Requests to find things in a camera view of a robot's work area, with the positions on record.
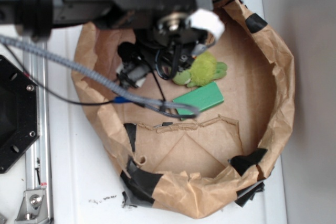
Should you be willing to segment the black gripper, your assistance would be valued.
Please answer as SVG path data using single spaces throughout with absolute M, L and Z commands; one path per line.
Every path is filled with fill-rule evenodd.
M 119 85 L 138 88 L 150 72 L 157 72 L 164 80 L 173 79 L 215 45 L 224 30 L 221 19 L 205 9 L 192 14 L 172 13 L 160 18 L 151 29 L 135 30 L 135 43 L 118 46 L 122 60 L 117 68 Z

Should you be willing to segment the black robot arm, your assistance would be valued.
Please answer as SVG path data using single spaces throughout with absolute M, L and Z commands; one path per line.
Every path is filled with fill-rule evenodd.
M 173 79 L 218 41 L 224 24 L 212 0 L 1 0 L 1 23 L 41 41 L 54 28 L 91 22 L 98 29 L 132 29 L 135 44 L 118 48 L 123 88 L 140 87 L 151 70 Z

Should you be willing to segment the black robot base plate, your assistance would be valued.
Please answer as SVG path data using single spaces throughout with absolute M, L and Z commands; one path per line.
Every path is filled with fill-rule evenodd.
M 37 85 L 1 55 L 1 174 L 39 137 Z

